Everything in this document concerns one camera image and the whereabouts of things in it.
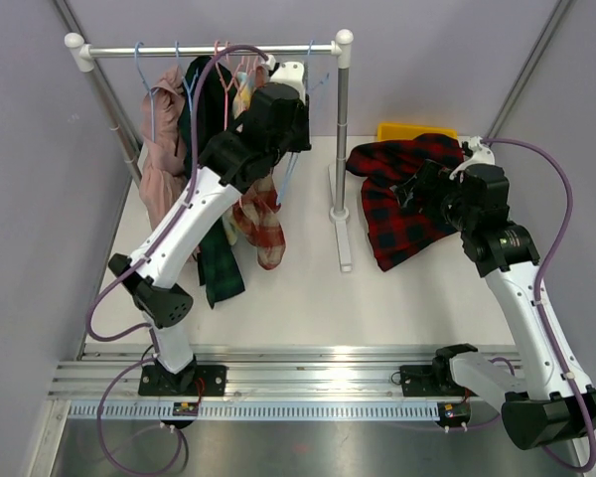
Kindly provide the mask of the blue wire hanger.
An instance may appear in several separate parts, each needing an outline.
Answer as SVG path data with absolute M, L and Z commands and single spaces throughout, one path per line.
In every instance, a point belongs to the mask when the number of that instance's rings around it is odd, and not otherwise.
M 306 70 L 306 75 L 307 75 L 307 77 L 304 81 L 304 84 L 306 87 L 306 92 L 309 94 L 310 112 L 311 113 L 315 112 L 319 108 L 320 103 L 323 101 L 324 94 L 322 92 L 318 92 L 318 89 L 319 88 L 325 89 L 327 87 L 327 84 L 328 84 L 329 78 L 330 78 L 330 74 L 326 73 L 318 81 L 311 80 L 311 75 L 309 73 L 309 67 L 310 67 L 310 56 L 311 56 L 311 53 L 313 50 L 313 45 L 314 45 L 314 40 L 311 40 L 309 42 L 309 47 L 308 47 L 307 55 L 306 55 L 306 61 L 304 64 L 305 70 Z M 299 159 L 298 152 L 292 152 L 290 154 L 290 157 L 289 157 L 289 160 L 287 163 L 287 168 L 285 171 L 285 175 L 282 180 L 280 189 L 277 193 L 276 205 L 278 207 L 280 207 L 282 205 L 283 199 L 285 198 L 285 195 L 286 195 L 287 189 L 289 187 L 292 175 L 293 175 L 296 165 L 298 163 L 298 159 Z

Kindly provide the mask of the pink hanger on rail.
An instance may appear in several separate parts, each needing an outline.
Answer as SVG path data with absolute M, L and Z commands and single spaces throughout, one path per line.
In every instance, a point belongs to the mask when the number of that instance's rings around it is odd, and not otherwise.
M 221 61 L 217 60 L 215 69 L 223 89 L 223 129 L 228 127 L 228 107 L 229 107 L 229 91 L 231 89 L 232 80 L 226 81 L 223 75 Z

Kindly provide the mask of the red black plaid skirt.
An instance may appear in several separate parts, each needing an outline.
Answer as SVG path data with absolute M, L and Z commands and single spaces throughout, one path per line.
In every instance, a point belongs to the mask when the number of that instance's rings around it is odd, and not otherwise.
M 356 146 L 347 159 L 349 173 L 362 178 L 362 208 L 377 266 L 387 272 L 456 230 L 443 222 L 402 209 L 394 188 L 426 160 L 450 169 L 464 161 L 458 140 L 425 133 L 411 140 L 390 140 Z

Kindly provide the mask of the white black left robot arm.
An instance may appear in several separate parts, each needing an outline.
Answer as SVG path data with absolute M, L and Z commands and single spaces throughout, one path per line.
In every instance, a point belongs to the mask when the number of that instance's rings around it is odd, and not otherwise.
M 200 389 L 200 372 L 183 321 L 192 296 L 177 280 L 207 232 L 258 179 L 288 152 L 309 149 L 308 96 L 271 81 L 257 89 L 249 108 L 203 148 L 197 175 L 151 236 L 130 255 L 115 254 L 108 267 L 141 311 L 156 357 L 145 377 L 173 395 Z

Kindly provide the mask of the pink hanger with plaid skirt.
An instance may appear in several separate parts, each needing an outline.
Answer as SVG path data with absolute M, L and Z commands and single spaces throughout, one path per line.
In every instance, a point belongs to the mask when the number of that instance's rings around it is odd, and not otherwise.
M 238 58 L 232 58 L 230 55 L 227 55 L 224 63 L 231 74 L 229 82 L 223 88 L 226 94 L 233 92 L 239 95 L 244 89 L 253 86 L 259 57 L 242 54 Z

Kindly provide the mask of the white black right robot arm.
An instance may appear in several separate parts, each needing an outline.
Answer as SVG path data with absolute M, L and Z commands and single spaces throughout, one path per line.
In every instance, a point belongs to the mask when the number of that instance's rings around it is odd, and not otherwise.
M 500 413 L 513 444 L 528 450 L 588 436 L 596 428 L 596 388 L 574 360 L 546 300 L 531 235 L 510 219 L 509 191 L 501 167 L 471 161 L 450 170 L 427 160 L 393 188 L 403 210 L 459 232 L 521 357 L 523 376 L 516 378 L 469 344 L 440 348 L 430 372 L 433 387 L 443 394 L 473 392 Z

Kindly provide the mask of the pastel tie-dye garment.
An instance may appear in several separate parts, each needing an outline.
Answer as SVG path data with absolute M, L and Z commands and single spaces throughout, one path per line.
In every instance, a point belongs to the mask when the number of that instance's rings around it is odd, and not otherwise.
M 253 93 L 252 81 L 246 73 L 236 74 L 236 93 L 232 102 L 232 118 L 237 119 L 249 108 Z M 223 215 L 223 228 L 230 246 L 237 242 L 238 228 L 233 218 L 232 209 L 228 209 Z

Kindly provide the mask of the red beige plaid skirt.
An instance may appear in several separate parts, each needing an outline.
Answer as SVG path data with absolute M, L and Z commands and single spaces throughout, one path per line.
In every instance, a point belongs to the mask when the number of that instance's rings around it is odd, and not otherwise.
M 276 268 L 286 251 L 284 231 L 277 213 L 278 193 L 273 171 L 256 180 L 232 206 L 232 222 L 256 248 L 257 262 L 265 270 Z

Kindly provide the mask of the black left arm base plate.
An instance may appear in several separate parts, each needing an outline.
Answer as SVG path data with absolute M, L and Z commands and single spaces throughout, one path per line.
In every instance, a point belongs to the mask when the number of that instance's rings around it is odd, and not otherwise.
M 182 372 L 168 372 L 160 363 L 142 368 L 138 394 L 142 397 L 223 397 L 227 368 L 191 364 Z

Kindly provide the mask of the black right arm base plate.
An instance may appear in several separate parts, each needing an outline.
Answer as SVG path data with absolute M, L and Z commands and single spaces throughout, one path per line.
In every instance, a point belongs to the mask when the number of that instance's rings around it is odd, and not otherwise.
M 462 397 L 462 388 L 441 384 L 430 365 L 402 365 L 390 375 L 405 398 Z

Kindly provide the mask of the aluminium mounting rail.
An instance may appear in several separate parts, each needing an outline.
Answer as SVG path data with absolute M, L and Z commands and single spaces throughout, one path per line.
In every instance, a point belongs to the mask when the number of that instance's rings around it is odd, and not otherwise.
M 97 398 L 123 370 L 145 355 L 140 344 L 87 344 L 73 361 L 56 368 L 49 395 Z M 197 360 L 227 368 L 224 398 L 245 400 L 396 400 L 392 382 L 402 365 L 431 362 L 434 346 L 199 346 Z

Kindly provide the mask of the dark green plaid skirt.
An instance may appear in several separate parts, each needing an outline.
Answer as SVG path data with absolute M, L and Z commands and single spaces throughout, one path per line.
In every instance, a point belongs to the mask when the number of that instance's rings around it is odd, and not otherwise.
M 224 66 L 222 70 L 225 80 L 229 81 L 229 70 Z M 229 94 L 229 106 L 234 96 L 233 92 Z M 212 137 L 224 131 L 224 92 L 216 70 L 209 73 L 196 105 L 198 150 L 202 152 Z M 205 288 L 211 307 L 245 291 L 222 220 L 217 220 L 202 239 L 197 264 L 200 285 Z

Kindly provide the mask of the pink pleated skirt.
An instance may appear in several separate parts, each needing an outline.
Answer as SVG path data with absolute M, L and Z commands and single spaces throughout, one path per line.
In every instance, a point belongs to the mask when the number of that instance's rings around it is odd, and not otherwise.
M 142 166 L 139 196 L 155 230 L 181 196 L 188 179 L 184 160 L 187 149 L 179 133 L 178 121 L 184 108 L 184 95 L 179 67 L 166 70 L 153 85 L 158 87 L 158 109 L 163 119 L 159 140 L 150 140 L 150 112 L 146 95 L 142 101 L 141 133 L 147 155 Z

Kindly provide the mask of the silver white clothes rack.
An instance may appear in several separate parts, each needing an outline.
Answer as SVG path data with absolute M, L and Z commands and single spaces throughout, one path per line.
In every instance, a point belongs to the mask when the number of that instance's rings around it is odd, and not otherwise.
M 337 59 L 337 130 L 336 160 L 329 165 L 328 177 L 331 186 L 332 208 L 329 216 L 334 225 L 337 251 L 342 272 L 353 270 L 350 235 L 348 231 L 349 210 L 346 205 L 346 159 L 349 119 L 349 76 L 352 57 L 353 33 L 343 29 L 328 44 L 260 46 L 266 56 L 272 55 L 329 55 Z M 87 43 L 79 33 L 65 35 L 65 46 L 69 49 L 77 68 L 86 75 L 100 108 L 108 120 L 108 127 L 117 135 L 127 161 L 127 167 L 134 182 L 141 180 L 137 161 L 140 155 L 139 139 L 125 120 L 123 108 L 114 101 L 113 94 L 106 89 L 103 76 L 96 71 L 97 60 L 103 58 L 179 58 L 198 57 L 220 53 L 223 47 L 137 47 L 99 48 Z

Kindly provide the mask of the blue hanger with pink skirt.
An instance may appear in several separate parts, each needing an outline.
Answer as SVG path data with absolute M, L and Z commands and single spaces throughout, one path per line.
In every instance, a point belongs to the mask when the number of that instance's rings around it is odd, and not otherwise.
M 146 97 L 149 102 L 150 112 L 150 140 L 153 143 L 157 143 L 161 134 L 162 122 L 161 111 L 158 109 L 157 93 L 159 92 L 158 87 L 151 87 L 141 69 L 140 65 L 140 50 L 144 47 L 144 43 L 139 41 L 134 46 L 133 59 L 137 73 L 140 76 L 141 82 L 146 92 Z

